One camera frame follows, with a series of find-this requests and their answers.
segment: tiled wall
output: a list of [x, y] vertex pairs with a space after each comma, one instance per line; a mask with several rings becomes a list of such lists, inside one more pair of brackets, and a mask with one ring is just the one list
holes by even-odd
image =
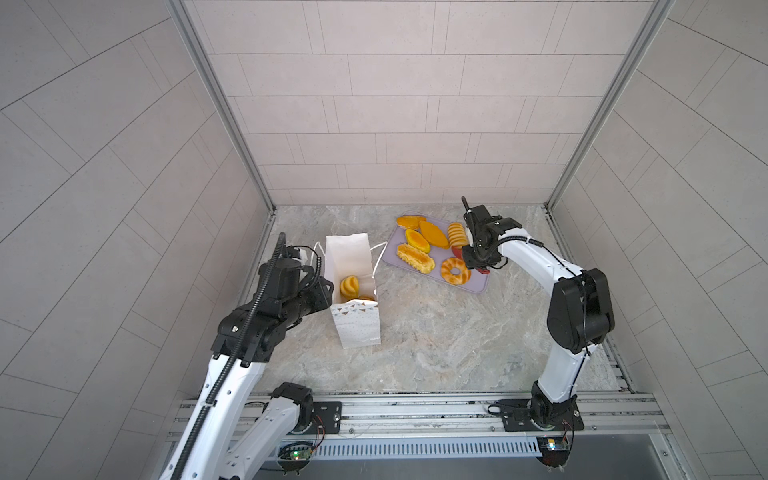
[[650, 2], [185, 2], [278, 204], [541, 203]]
[[554, 210], [699, 480], [768, 478], [766, 25], [764, 0], [678, 0]]
[[0, 45], [0, 478], [135, 480], [266, 208], [162, 0], [5, 0]]

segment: gift bag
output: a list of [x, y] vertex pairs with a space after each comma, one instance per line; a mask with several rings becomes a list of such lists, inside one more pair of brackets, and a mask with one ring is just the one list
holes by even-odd
[[379, 345], [381, 326], [379, 323], [379, 302], [354, 299], [344, 303], [339, 292], [341, 281], [354, 275], [360, 281], [360, 295], [376, 295], [374, 273], [379, 266], [381, 253], [376, 265], [371, 266], [371, 252], [385, 243], [370, 247], [367, 233], [354, 235], [329, 235], [326, 237], [325, 273], [323, 276], [333, 282], [333, 305], [331, 315], [339, 333], [341, 345], [345, 349], [358, 346]]

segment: tray of bread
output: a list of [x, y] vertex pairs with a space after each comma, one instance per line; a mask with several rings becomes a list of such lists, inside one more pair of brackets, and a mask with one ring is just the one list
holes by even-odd
[[468, 270], [461, 249], [468, 244], [464, 224], [405, 212], [397, 218], [382, 260], [462, 290], [480, 293], [488, 275]]

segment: beige tile wall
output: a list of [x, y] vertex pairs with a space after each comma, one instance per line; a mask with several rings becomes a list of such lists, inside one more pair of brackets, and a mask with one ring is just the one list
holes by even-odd
[[266, 206], [162, 0], [0, 2], [0, 44], [0, 478], [150, 478]]
[[649, 5], [186, 2], [278, 204], [543, 202]]
[[678, 0], [554, 209], [698, 480], [768, 478], [768, 24]]

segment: orange oval bread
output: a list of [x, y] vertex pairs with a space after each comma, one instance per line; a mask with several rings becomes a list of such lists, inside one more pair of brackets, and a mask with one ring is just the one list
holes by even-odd
[[448, 238], [435, 224], [422, 220], [419, 222], [419, 230], [431, 245], [438, 248], [448, 248]]
[[341, 293], [344, 301], [349, 302], [353, 298], [357, 298], [360, 294], [360, 281], [356, 276], [350, 275], [341, 281], [339, 285], [339, 293]]
[[[458, 268], [458, 275], [451, 273], [451, 270]], [[467, 270], [467, 266], [464, 260], [456, 257], [448, 258], [440, 266], [440, 275], [442, 278], [451, 285], [464, 285], [469, 281], [469, 277], [472, 276], [472, 272]]]
[[461, 248], [464, 245], [469, 245], [469, 239], [464, 231], [464, 225], [460, 223], [451, 223], [448, 225], [448, 243], [451, 247]]
[[429, 253], [432, 249], [429, 242], [416, 230], [406, 228], [406, 241], [411, 247], [415, 247], [424, 253]]
[[403, 262], [417, 269], [421, 273], [429, 273], [435, 269], [435, 261], [426, 253], [411, 247], [407, 243], [401, 243], [397, 247], [397, 256]]
[[397, 217], [396, 220], [397, 224], [402, 228], [412, 228], [413, 230], [419, 228], [419, 222], [421, 221], [426, 222], [427, 218], [421, 215], [403, 215], [402, 217]]

